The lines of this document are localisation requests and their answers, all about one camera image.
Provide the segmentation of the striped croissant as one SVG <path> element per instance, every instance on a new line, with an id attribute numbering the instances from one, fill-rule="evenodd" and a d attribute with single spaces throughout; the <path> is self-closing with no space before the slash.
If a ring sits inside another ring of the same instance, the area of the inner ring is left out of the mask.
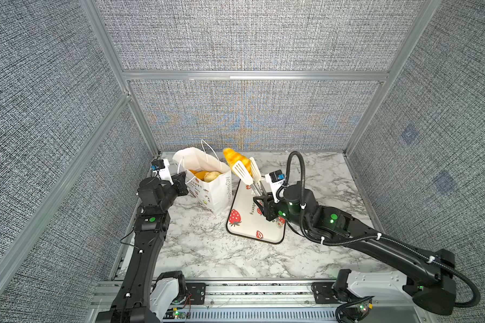
<path id="1" fill-rule="evenodd" d="M 246 156 L 242 155 L 241 153 L 238 153 L 234 151 L 232 148 L 225 148 L 223 150 L 224 157 L 230 166 L 230 168 L 233 168 L 233 166 L 238 162 L 241 161 L 244 167 L 247 169 L 247 171 L 252 174 L 251 171 L 251 161 L 249 158 Z"/>
<path id="2" fill-rule="evenodd" d="M 195 171 L 195 170 L 190 170 L 190 172 L 198 179 L 201 181 L 204 181 L 205 176 L 209 173 L 208 171 Z"/>

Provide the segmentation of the round bun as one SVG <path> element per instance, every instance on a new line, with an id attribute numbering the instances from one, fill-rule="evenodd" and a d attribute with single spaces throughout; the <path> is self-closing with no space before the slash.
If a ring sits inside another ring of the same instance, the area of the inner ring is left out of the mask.
<path id="1" fill-rule="evenodd" d="M 205 174 L 205 176 L 203 177 L 203 181 L 204 182 L 212 182 L 214 181 L 215 179 L 217 179 L 217 177 L 221 175 L 221 173 L 217 172 L 217 171 L 212 171 L 212 172 L 207 172 Z"/>

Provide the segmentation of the white paper gift bag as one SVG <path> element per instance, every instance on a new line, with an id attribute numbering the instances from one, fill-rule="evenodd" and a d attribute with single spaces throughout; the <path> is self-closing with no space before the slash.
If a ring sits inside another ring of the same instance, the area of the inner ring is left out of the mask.
<path id="1" fill-rule="evenodd" d="M 202 140 L 201 149 L 185 148 L 177 151 L 172 160 L 177 166 L 177 172 L 185 173 L 185 184 L 202 207 L 214 215 L 228 207 L 233 198 L 231 169 L 206 141 Z M 218 172 L 219 175 L 213 181 L 206 182 L 197 177 L 203 171 Z"/>

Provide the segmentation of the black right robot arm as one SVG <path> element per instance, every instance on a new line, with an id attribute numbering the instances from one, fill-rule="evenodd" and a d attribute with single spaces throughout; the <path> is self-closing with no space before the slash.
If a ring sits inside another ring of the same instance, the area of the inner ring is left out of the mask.
<path id="1" fill-rule="evenodd" d="M 314 194 L 299 183 L 288 187 L 282 199 L 268 193 L 253 197 L 269 221 L 279 217 L 300 227 L 303 236 L 324 246 L 357 250 L 405 274 L 402 285 L 412 301 L 434 314 L 449 316 L 456 301 L 456 284 L 450 269 L 455 255 L 446 250 L 425 250 L 382 234 L 349 213 L 316 202 Z"/>

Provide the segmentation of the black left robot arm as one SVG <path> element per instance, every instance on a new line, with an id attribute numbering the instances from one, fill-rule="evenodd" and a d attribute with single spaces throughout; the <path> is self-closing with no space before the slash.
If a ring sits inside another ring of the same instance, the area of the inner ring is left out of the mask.
<path id="1" fill-rule="evenodd" d="M 152 282 L 171 222 L 168 210 L 178 196 L 188 195 L 185 175 L 175 174 L 171 181 L 149 177 L 139 184 L 141 205 L 133 228 L 133 254 L 110 310 L 100 312 L 97 322 L 162 322 L 172 302 L 186 296 L 181 271 L 163 273 Z"/>

